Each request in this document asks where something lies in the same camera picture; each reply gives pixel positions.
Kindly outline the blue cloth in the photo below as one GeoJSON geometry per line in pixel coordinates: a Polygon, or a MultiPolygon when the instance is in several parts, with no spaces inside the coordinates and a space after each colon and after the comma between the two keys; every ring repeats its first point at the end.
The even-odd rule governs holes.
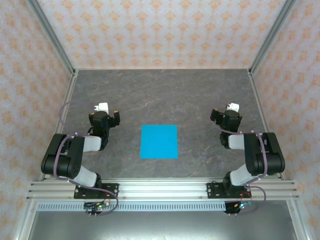
{"type": "Polygon", "coordinates": [[[177,125],[142,125],[141,159],[177,159],[178,157],[177,125]]]}

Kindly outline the grey metal sheet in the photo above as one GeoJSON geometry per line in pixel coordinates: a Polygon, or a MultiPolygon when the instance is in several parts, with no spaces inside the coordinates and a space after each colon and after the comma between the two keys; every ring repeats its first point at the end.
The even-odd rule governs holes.
{"type": "Polygon", "coordinates": [[[228,217],[223,212],[38,212],[28,240],[297,240],[280,206],[228,217]]]}

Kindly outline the aluminium table side rail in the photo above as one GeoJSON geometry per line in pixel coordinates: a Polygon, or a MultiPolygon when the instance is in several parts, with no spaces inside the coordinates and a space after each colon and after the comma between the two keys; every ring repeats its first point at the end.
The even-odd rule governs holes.
{"type": "MultiPolygon", "coordinates": [[[[69,82],[68,82],[68,86],[67,86],[67,89],[66,89],[66,92],[65,92],[65,95],[64,95],[64,100],[63,100],[62,104],[65,104],[66,102],[71,101],[72,95],[73,95],[73,92],[74,92],[74,88],[75,88],[75,84],[76,84],[76,80],[77,80],[77,77],[78,77],[78,73],[79,73],[79,69],[76,69],[74,71],[74,73],[70,76],[70,79],[69,79],[69,82]]],[[[60,134],[60,133],[63,132],[65,127],[60,122],[60,119],[63,122],[65,122],[67,114],[68,114],[68,109],[69,109],[69,107],[65,106],[61,110],[61,115],[58,115],[58,122],[57,122],[56,129],[55,129],[56,133],[60,134]]]]}
{"type": "Polygon", "coordinates": [[[248,73],[248,77],[249,77],[249,80],[250,80],[250,83],[251,83],[251,87],[252,87],[252,90],[253,90],[253,93],[254,93],[254,96],[255,96],[255,100],[256,100],[256,103],[257,103],[258,110],[259,110],[259,114],[260,114],[260,117],[261,117],[261,120],[262,120],[263,128],[264,128],[265,132],[269,132],[269,127],[268,127],[268,124],[267,124],[267,121],[266,121],[266,118],[265,118],[265,114],[264,114],[264,111],[263,111],[263,108],[262,108],[261,100],[260,100],[259,95],[258,95],[257,86],[255,84],[254,77],[253,77],[253,75],[251,73],[251,70],[249,68],[247,69],[247,73],[248,73]]]}

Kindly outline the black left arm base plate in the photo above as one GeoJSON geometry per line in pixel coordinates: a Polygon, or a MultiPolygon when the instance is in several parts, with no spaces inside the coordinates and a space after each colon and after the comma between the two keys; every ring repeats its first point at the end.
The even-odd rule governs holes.
{"type": "MultiPolygon", "coordinates": [[[[118,183],[102,183],[101,186],[95,186],[95,188],[100,188],[103,190],[107,190],[112,192],[114,195],[118,196],[119,192],[119,184],[118,183]]],[[[115,199],[110,193],[106,193],[105,191],[101,190],[93,190],[84,187],[75,187],[74,199],[84,199],[84,200],[103,200],[106,196],[110,199],[115,199]]]]}

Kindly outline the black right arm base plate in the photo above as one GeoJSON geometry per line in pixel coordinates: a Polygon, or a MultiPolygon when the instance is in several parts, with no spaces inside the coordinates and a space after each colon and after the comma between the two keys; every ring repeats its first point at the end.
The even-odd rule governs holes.
{"type": "Polygon", "coordinates": [[[243,186],[224,184],[223,182],[209,182],[206,184],[209,199],[251,199],[252,195],[243,186]]]}

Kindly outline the aluminium mounting rail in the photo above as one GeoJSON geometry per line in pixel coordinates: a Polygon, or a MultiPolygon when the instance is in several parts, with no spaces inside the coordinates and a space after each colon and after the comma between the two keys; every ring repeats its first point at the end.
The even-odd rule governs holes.
{"type": "MultiPolygon", "coordinates": [[[[221,182],[215,177],[194,178],[104,178],[103,183],[117,183],[118,199],[124,202],[133,201],[196,201],[206,202],[216,197],[218,201],[224,198],[215,193],[213,187],[221,182]]],[[[33,181],[29,187],[26,199],[28,201],[72,201],[75,185],[54,178],[33,181]]],[[[255,181],[250,186],[254,201],[287,201],[300,200],[297,185],[293,180],[283,180],[279,177],[265,177],[255,181]]]]}

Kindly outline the aluminium frame post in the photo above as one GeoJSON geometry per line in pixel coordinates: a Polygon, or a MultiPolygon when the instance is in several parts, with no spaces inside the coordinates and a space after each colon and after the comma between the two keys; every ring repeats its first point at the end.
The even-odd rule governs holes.
{"type": "Polygon", "coordinates": [[[285,0],[284,5],[282,6],[279,14],[277,15],[273,25],[271,26],[268,34],[266,35],[262,46],[260,47],[251,67],[248,69],[248,74],[252,77],[255,72],[258,70],[260,64],[264,60],[268,50],[270,49],[271,45],[273,44],[274,40],[276,39],[278,33],[280,32],[283,24],[285,23],[286,19],[288,18],[289,14],[293,6],[295,5],[297,0],[285,0]]]}
{"type": "Polygon", "coordinates": [[[40,3],[38,0],[26,0],[30,8],[32,9],[33,13],[37,17],[40,26],[46,33],[49,41],[53,45],[54,50],[58,54],[62,64],[64,65],[65,69],[70,75],[75,74],[75,68],[73,67],[69,57],[67,56],[58,36],[56,35],[52,25],[50,24],[45,12],[43,11],[40,3]]]}

